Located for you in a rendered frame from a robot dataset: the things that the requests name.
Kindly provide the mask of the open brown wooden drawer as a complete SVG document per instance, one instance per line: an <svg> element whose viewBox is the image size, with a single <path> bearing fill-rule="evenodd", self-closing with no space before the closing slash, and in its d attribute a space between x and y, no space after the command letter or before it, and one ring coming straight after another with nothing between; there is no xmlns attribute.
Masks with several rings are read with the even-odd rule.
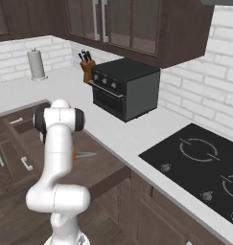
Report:
<svg viewBox="0 0 233 245"><path fill-rule="evenodd" d="M39 139L39 132L25 123L14 129L20 145L31 158L36 175L40 177L44 166L44 144ZM92 199L103 195L114 203L118 197L117 186L130 176L129 168L84 131L75 132L73 140L76 153L94 152L95 156L76 157L72 171L59 182L85 186Z"/></svg>

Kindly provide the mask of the brown wooden knife block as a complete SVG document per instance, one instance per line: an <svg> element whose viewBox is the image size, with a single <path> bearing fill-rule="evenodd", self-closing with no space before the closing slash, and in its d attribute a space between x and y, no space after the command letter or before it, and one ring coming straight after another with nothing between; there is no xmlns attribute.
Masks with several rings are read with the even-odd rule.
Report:
<svg viewBox="0 0 233 245"><path fill-rule="evenodd" d="M91 54L88 51L82 50L78 53L81 59L80 65L83 70L83 82L88 83L91 79L91 68L95 65L95 61L92 59Z"/></svg>

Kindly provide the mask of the brown drawer front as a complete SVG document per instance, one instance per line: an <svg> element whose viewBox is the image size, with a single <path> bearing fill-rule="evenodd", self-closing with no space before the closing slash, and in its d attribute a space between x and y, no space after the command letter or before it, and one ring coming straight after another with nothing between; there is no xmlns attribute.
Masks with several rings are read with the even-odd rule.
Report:
<svg viewBox="0 0 233 245"><path fill-rule="evenodd" d="M49 102L43 102L41 104L37 104L34 106L30 106L30 107L18 110L16 112L12 112L9 115L6 115L5 119L7 119L9 122L17 120L19 118L23 118L23 122L27 120L31 120L34 116L35 111L38 108L47 108L50 106L51 104Z"/></svg>

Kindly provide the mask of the black toaster oven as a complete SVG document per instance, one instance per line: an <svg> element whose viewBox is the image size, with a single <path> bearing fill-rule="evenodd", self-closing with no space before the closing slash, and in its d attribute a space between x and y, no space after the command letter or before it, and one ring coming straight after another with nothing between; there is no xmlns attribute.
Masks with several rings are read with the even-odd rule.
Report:
<svg viewBox="0 0 233 245"><path fill-rule="evenodd" d="M158 67L120 58L91 69L93 103L123 122L157 107L160 82Z"/></svg>

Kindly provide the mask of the black induction hob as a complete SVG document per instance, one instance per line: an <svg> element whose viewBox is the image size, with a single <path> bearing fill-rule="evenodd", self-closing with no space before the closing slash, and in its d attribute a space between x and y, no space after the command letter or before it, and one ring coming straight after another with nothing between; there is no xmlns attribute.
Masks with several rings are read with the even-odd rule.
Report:
<svg viewBox="0 0 233 245"><path fill-rule="evenodd" d="M139 157L233 224L233 142L190 123Z"/></svg>

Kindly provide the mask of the white paper towel roll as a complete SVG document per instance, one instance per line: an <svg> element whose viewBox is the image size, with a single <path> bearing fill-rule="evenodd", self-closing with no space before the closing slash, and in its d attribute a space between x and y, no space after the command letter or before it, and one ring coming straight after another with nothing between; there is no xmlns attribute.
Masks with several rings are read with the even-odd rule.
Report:
<svg viewBox="0 0 233 245"><path fill-rule="evenodd" d="M41 51L33 48L28 53L28 60L32 74L32 80L43 80L48 76L45 74L41 57Z"/></svg>

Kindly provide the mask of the brown base cupboard run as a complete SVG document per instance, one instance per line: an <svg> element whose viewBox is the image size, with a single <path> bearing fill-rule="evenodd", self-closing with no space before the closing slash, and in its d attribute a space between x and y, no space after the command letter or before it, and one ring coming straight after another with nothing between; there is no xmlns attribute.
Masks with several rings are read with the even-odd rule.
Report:
<svg viewBox="0 0 233 245"><path fill-rule="evenodd" d="M130 245L225 245L134 172L96 201Z"/></svg>

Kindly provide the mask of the glass cupboard door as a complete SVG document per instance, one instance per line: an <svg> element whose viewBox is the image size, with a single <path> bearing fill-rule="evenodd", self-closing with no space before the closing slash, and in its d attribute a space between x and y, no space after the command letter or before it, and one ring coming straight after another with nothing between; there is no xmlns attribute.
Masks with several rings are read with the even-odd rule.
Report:
<svg viewBox="0 0 233 245"><path fill-rule="evenodd" d="M69 33L95 40L92 0L66 0Z"/></svg>
<svg viewBox="0 0 233 245"><path fill-rule="evenodd" d="M107 0L107 43L153 55L159 5L160 0Z"/></svg>

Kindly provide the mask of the brown base cupboard door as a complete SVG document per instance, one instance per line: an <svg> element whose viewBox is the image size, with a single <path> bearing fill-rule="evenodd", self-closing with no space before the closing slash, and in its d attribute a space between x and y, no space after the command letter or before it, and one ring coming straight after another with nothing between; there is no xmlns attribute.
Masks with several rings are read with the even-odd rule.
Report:
<svg viewBox="0 0 233 245"><path fill-rule="evenodd" d="M35 170L28 171L20 160L26 154L20 153L14 142L7 136L0 138L0 154L5 163L4 167L0 165L0 176L8 192L29 187L35 182L37 179Z"/></svg>

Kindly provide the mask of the orange handled knife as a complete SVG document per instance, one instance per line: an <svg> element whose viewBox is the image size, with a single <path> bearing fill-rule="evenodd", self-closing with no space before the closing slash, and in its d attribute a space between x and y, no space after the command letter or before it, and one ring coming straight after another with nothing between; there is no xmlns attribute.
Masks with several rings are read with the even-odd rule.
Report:
<svg viewBox="0 0 233 245"><path fill-rule="evenodd" d="M92 157L97 155L95 152L77 152L73 154L74 161L78 158Z"/></svg>

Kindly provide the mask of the dark brown corner wall cupboard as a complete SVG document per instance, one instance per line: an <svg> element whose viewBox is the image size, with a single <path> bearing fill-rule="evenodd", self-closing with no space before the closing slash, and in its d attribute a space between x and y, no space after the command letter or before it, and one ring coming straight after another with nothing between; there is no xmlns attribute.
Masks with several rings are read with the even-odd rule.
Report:
<svg viewBox="0 0 233 245"><path fill-rule="evenodd" d="M0 41L67 38L64 0L0 0Z"/></svg>

